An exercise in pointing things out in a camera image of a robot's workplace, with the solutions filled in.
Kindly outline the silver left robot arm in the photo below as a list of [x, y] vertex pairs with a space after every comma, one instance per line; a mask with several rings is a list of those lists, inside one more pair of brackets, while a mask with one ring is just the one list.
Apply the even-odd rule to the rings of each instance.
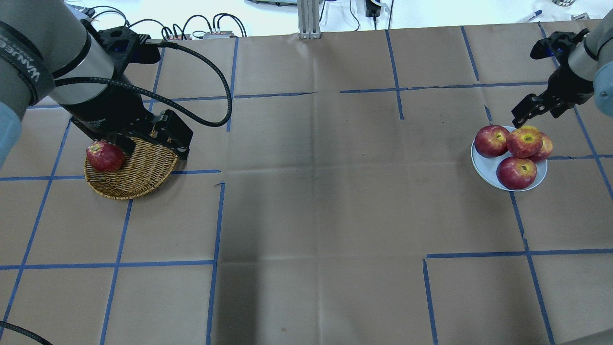
[[131, 155], [141, 139], [187, 159], [192, 130], [174, 111], [147, 111], [142, 97], [153, 94], [125, 76], [130, 63], [160, 61], [147, 35], [119, 27], [98, 32], [61, 0], [3, 0], [0, 18], [1, 161], [21, 136], [26, 109], [46, 97], [91, 140]]

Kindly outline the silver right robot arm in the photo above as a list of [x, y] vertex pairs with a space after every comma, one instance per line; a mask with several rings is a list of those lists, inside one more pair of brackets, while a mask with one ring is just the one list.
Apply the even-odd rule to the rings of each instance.
[[530, 57], [535, 60], [554, 57], [559, 66], [549, 77], [547, 89], [542, 94], [528, 94], [512, 109], [515, 128], [546, 112], [550, 112], [553, 118], [559, 118], [568, 109], [585, 104], [590, 98], [594, 99], [600, 112], [612, 116], [611, 12], [592, 31], [553, 32], [534, 44]]

